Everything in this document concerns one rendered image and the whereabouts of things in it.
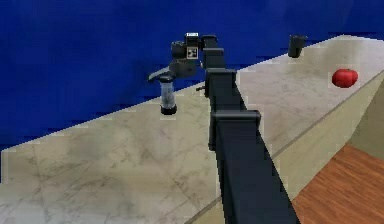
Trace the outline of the clear black-capped pepper shaker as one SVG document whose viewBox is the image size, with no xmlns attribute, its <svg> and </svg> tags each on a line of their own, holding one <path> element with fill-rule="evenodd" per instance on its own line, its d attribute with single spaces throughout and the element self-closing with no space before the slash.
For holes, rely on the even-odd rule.
<svg viewBox="0 0 384 224">
<path fill-rule="evenodd" d="M 163 115 L 173 115 L 177 112 L 173 80 L 174 78 L 170 75 L 159 78 L 161 87 L 161 113 Z"/>
</svg>

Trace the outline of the red tomato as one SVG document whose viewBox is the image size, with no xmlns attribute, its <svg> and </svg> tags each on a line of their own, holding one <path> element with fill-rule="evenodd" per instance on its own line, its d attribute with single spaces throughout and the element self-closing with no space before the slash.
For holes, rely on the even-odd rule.
<svg viewBox="0 0 384 224">
<path fill-rule="evenodd" d="M 350 88 L 358 80 L 358 73 L 352 69 L 338 69 L 332 75 L 332 83 L 339 88 Z"/>
</svg>

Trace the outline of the beige marble-top counter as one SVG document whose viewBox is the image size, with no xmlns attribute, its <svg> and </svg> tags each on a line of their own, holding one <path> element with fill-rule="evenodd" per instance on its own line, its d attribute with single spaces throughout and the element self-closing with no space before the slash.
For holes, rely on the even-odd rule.
<svg viewBox="0 0 384 224">
<path fill-rule="evenodd" d="M 355 70 L 357 82 L 335 86 L 338 69 Z M 240 70 L 290 196 L 351 138 L 383 81 L 384 41 L 353 36 Z M 173 116 L 152 100 L 5 150 L 0 224 L 210 222 L 219 183 L 209 104 L 192 87 L 176 99 Z"/>
</svg>

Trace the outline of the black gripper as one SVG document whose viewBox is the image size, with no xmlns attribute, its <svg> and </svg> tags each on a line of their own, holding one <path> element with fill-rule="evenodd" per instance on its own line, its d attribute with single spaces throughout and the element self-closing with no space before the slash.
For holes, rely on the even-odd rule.
<svg viewBox="0 0 384 224">
<path fill-rule="evenodd" d="M 171 77 L 171 73 L 177 78 L 193 76 L 196 73 L 198 60 L 198 48 L 188 46 L 185 42 L 175 41 L 171 43 L 172 61 L 169 68 L 162 68 L 148 76 L 148 81 L 155 79 L 165 82 Z"/>
</svg>

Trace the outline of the black cylinder cup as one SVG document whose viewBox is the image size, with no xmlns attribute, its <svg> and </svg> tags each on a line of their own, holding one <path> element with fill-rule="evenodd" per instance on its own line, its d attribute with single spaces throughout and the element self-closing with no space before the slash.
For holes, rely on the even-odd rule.
<svg viewBox="0 0 384 224">
<path fill-rule="evenodd" d="M 307 37 L 303 35 L 291 35 L 288 47 L 288 56 L 291 58 L 299 58 Z"/>
</svg>

